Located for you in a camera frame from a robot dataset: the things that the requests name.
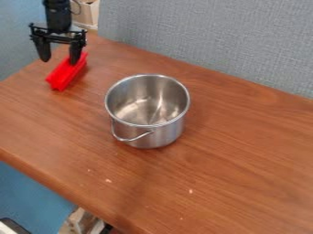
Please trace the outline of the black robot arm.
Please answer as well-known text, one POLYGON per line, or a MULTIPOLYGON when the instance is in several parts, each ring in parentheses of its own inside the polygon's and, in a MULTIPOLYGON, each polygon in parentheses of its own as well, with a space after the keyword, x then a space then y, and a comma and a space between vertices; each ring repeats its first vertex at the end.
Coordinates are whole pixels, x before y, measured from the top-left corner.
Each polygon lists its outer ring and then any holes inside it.
POLYGON ((29 38, 34 43, 38 58, 48 62, 50 59, 50 44, 69 46, 69 64, 74 66, 80 59, 81 50, 86 45, 86 30, 72 25, 72 10, 69 0, 42 0, 45 23, 27 25, 29 38))

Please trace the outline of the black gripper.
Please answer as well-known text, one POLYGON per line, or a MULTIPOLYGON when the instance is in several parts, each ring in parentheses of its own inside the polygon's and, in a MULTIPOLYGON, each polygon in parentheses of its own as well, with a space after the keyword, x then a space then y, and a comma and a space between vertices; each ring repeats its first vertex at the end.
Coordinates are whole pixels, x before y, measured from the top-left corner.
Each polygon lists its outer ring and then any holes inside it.
POLYGON ((38 58, 48 62, 50 58, 49 43, 69 45, 69 64, 74 65, 78 62, 82 47, 86 45, 86 30, 70 26, 65 32, 57 33, 48 28, 45 23, 30 23, 29 38, 35 45, 38 58))

